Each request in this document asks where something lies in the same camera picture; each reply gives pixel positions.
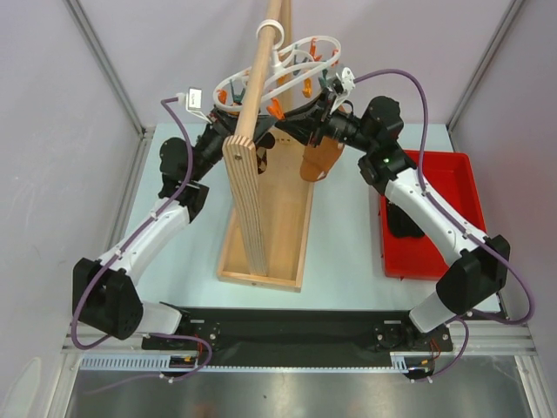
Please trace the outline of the argyle sock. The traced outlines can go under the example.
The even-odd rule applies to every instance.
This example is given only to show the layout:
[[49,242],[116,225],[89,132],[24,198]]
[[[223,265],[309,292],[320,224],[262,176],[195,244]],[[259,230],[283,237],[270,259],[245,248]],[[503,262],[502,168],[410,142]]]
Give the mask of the argyle sock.
[[263,174],[267,169],[267,152],[275,146],[275,138],[270,133],[265,133],[256,143],[256,160],[258,174]]

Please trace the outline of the brown orange sock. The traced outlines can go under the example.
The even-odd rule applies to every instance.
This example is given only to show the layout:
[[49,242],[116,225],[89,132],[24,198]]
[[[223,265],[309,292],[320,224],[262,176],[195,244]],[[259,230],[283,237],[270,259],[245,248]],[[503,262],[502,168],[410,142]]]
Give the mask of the brown orange sock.
[[344,148],[338,140],[329,137],[323,137],[316,147],[307,145],[299,169],[300,177],[311,183],[324,179],[340,158]]

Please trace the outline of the white round clip hanger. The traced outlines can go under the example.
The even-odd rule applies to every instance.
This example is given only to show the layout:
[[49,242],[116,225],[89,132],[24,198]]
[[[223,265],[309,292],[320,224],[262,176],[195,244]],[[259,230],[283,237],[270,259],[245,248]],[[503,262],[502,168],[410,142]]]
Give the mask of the white round clip hanger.
[[256,31],[258,52],[253,65],[220,82],[212,93],[215,106],[232,115],[258,113],[261,105],[298,84],[304,95],[312,93],[312,79],[336,69],[341,43],[329,36],[305,37],[287,46],[285,29],[275,19],[263,20]]

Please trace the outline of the black striped sock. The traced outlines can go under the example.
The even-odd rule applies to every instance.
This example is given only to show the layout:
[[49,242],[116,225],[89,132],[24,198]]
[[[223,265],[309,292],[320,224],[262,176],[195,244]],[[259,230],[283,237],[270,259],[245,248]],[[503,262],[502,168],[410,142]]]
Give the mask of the black striped sock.
[[386,204],[386,221],[391,235],[397,239],[421,239],[425,236],[421,228],[402,209],[391,202]]

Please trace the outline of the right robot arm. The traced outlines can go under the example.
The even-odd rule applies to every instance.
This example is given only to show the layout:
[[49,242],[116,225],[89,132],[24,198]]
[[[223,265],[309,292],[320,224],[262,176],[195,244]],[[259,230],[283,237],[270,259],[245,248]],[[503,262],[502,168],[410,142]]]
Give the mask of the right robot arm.
[[364,181],[409,217],[440,252],[446,272],[401,328],[403,342],[421,349],[435,328],[473,311],[507,283],[510,245],[472,225],[426,180],[398,143],[404,122],[397,101],[373,98],[357,117],[334,109],[332,97],[322,91],[287,112],[276,126],[302,145],[316,147],[331,138],[361,151],[358,167]]

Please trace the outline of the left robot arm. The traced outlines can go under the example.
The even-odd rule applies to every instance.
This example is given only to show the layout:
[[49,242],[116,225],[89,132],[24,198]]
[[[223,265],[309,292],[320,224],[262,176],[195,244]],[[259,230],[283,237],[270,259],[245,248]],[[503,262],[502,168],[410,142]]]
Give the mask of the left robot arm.
[[136,285],[166,244],[200,214],[209,192],[200,181],[222,159],[221,147],[234,132],[238,117],[213,109],[196,142],[180,119],[174,122],[181,134],[161,145],[162,188],[157,203],[128,237],[94,260],[82,258],[73,268],[70,337],[79,349],[96,346],[79,341],[80,323],[102,332],[105,339],[161,334],[173,348],[191,340],[191,326],[181,321],[180,311],[141,301]]

